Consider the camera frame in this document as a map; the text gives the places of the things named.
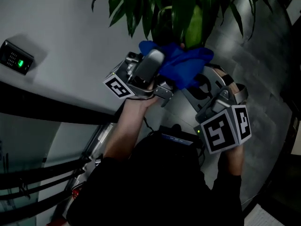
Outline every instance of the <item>blue cloth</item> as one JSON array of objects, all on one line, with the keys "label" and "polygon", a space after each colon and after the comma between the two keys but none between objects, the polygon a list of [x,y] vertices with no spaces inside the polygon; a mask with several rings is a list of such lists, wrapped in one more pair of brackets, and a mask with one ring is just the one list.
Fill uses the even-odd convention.
[{"label": "blue cloth", "polygon": [[[139,44],[141,53],[146,56],[153,48],[159,46],[152,41],[142,41]],[[193,78],[203,71],[204,65],[213,59],[213,52],[207,48],[196,48],[184,51],[175,43],[161,47],[165,53],[165,60],[159,74],[173,80],[178,89],[198,87]]]}]

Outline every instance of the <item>electronic device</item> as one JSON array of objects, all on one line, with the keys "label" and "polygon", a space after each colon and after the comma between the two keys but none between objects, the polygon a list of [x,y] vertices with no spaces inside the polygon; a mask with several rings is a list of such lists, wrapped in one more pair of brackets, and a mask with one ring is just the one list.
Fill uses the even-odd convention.
[{"label": "electronic device", "polygon": [[0,48],[0,63],[26,75],[33,63],[33,56],[5,40]]},{"label": "electronic device", "polygon": [[[120,99],[145,100],[157,96],[163,107],[175,89],[172,81],[158,74],[164,59],[164,52],[159,49],[151,50],[145,57],[130,52],[103,83]],[[200,87],[190,87],[182,92],[197,112],[195,118],[199,125],[194,130],[209,153],[228,150],[248,140],[252,136],[250,122],[246,106],[241,105],[248,97],[246,87],[236,84],[239,92],[233,94],[229,88],[233,79],[220,66],[212,64],[206,64],[194,80],[199,81]],[[179,139],[167,133],[166,137]]]}]

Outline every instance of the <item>green led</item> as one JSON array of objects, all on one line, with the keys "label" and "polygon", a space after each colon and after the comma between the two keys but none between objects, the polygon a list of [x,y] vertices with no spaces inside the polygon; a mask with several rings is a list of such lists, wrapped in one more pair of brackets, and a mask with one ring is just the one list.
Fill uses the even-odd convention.
[{"label": "green led", "polygon": [[20,59],[20,60],[18,61],[18,66],[21,68],[21,67],[23,66],[23,64],[24,64],[24,61]]}]

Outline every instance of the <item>potted plant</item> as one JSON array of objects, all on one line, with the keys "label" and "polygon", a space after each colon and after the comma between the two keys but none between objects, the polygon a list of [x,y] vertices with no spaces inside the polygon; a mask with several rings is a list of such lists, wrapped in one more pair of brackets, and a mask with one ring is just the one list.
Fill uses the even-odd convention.
[{"label": "potted plant", "polygon": [[[263,0],[272,8],[268,0]],[[222,16],[230,8],[243,36],[240,14],[234,0],[109,0],[111,24],[124,15],[127,17],[128,34],[132,37],[142,20],[145,37],[151,33],[158,45],[184,42],[187,49],[205,45],[221,8]],[[249,0],[255,25],[256,2]]]}]

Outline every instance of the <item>black shirt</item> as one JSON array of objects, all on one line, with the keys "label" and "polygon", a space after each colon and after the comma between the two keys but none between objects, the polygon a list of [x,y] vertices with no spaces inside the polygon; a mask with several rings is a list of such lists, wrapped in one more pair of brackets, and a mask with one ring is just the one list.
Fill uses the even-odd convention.
[{"label": "black shirt", "polygon": [[70,206],[77,225],[243,225],[241,177],[222,170],[210,190],[195,148],[162,139],[143,139],[125,162],[104,158]]}]

